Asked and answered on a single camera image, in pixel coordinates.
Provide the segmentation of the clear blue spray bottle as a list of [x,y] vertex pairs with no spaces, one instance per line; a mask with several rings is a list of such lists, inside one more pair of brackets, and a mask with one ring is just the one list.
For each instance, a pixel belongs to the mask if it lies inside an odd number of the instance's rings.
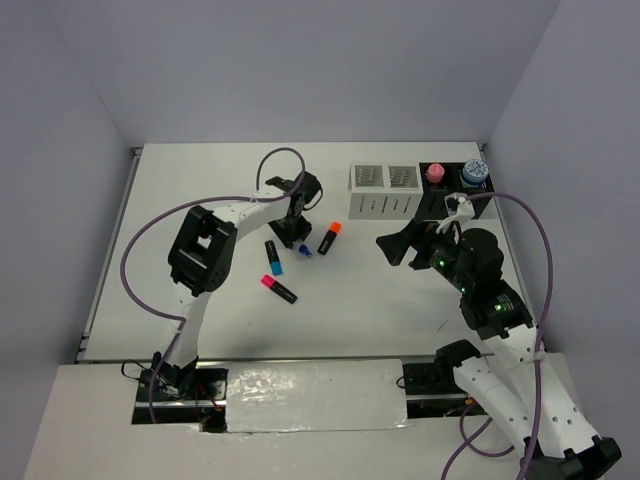
[[304,243],[300,243],[297,247],[297,250],[306,258],[313,257],[312,251]]

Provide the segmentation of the orange cap highlighter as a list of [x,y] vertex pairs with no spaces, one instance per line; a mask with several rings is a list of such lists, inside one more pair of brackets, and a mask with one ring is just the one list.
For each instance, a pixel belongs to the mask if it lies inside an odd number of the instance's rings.
[[333,222],[329,226],[327,232],[325,233],[324,237],[322,238],[318,246],[317,253],[319,255],[326,255],[328,253],[335,239],[341,232],[341,229],[342,229],[342,225],[339,222]]

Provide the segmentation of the blue cap highlighter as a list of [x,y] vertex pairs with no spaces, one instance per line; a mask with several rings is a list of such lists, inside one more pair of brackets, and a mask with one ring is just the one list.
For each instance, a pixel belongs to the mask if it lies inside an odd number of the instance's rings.
[[264,246],[265,246],[266,255],[267,255],[271,273],[274,276],[282,275],[283,274],[282,264],[281,264],[275,243],[272,240],[267,240],[264,243]]

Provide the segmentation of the pink cap highlighter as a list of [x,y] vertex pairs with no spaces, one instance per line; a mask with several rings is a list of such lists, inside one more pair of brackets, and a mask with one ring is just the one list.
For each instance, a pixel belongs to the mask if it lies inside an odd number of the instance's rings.
[[277,281],[274,277],[270,275],[264,275],[261,278],[261,283],[274,294],[285,300],[289,304],[295,304],[298,300],[298,297],[282,285],[279,281]]

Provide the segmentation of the pink glue bottle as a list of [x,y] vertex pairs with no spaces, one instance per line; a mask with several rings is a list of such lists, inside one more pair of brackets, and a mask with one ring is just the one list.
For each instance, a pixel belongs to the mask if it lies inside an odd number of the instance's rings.
[[431,163],[426,169],[426,180],[430,184],[440,184],[445,176],[446,170],[440,163]]

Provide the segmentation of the blue cleaning gel jar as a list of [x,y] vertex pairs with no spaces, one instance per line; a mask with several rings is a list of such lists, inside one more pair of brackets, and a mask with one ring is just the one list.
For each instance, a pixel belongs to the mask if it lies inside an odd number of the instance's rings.
[[488,176],[489,167],[487,163],[480,158],[466,161],[460,170],[460,181],[466,188],[482,187]]

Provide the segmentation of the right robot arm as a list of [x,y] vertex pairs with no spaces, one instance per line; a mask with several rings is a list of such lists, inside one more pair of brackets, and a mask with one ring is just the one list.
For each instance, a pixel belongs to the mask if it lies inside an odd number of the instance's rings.
[[504,255],[493,233],[412,220],[376,243],[392,266],[414,250],[410,268],[432,269],[460,293],[467,326],[509,380],[503,382],[477,348],[460,340],[437,351],[436,383],[479,403],[513,446],[523,478],[599,479],[620,460],[617,442],[585,419],[540,351],[538,326],[503,278]]

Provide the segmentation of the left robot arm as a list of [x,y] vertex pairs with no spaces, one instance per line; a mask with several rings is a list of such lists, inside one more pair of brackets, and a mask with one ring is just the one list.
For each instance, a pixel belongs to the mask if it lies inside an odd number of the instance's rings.
[[215,210],[195,206],[188,211],[168,257],[180,317],[177,338],[152,361],[160,387],[172,398],[185,398],[195,389],[205,310],[212,293],[229,276],[236,244],[267,225],[284,248],[300,246],[312,231],[303,212],[321,193],[321,183],[311,173],[300,180],[276,176],[266,181],[255,199],[233,201]]

